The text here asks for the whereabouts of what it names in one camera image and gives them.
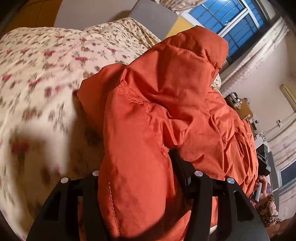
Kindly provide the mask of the person's right hand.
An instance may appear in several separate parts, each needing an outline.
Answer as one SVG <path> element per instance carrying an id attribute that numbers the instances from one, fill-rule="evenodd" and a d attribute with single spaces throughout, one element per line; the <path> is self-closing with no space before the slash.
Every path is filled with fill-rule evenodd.
<path id="1" fill-rule="evenodd" d="M 268 187 L 268 180 L 264 175 L 259 175 L 254 190 L 257 191 L 257 199 L 256 204 L 259 204 L 260 202 L 263 202 L 268 197 L 267 193 L 267 187 Z"/>

